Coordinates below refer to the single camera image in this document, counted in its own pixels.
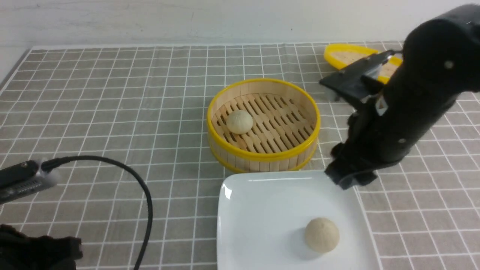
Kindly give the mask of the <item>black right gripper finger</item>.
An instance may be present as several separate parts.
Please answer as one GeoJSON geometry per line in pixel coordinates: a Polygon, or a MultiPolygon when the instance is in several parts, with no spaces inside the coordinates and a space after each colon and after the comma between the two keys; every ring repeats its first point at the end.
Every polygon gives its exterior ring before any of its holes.
{"type": "Polygon", "coordinates": [[[367,186],[377,179],[373,167],[344,159],[336,159],[331,162],[327,166],[325,174],[343,190],[354,186],[367,186]]]}

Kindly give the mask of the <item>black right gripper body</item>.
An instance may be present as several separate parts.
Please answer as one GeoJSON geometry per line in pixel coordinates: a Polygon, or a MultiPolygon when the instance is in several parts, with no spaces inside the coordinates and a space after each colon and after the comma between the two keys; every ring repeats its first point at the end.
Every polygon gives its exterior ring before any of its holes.
{"type": "Polygon", "coordinates": [[[348,138],[331,151],[374,171],[398,164],[453,106],[459,88],[397,71],[383,90],[348,118],[348,138]]]}

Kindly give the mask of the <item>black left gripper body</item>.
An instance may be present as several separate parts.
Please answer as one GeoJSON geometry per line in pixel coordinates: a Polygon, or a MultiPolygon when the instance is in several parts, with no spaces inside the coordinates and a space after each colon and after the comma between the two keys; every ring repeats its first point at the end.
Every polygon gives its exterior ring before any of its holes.
{"type": "Polygon", "coordinates": [[[10,225],[1,225],[2,270],[75,270],[81,258],[80,238],[28,237],[10,225]]]}

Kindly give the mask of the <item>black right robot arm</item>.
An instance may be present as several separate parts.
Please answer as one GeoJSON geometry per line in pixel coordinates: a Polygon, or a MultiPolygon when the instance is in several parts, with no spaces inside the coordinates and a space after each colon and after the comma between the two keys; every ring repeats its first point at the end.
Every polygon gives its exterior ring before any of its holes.
{"type": "Polygon", "coordinates": [[[319,81],[352,105],[348,137],[331,150],[325,174],[346,190],[366,186],[393,167],[466,91],[479,91],[479,15],[466,4],[420,24],[387,83],[371,77],[396,51],[363,57],[319,81]]]}

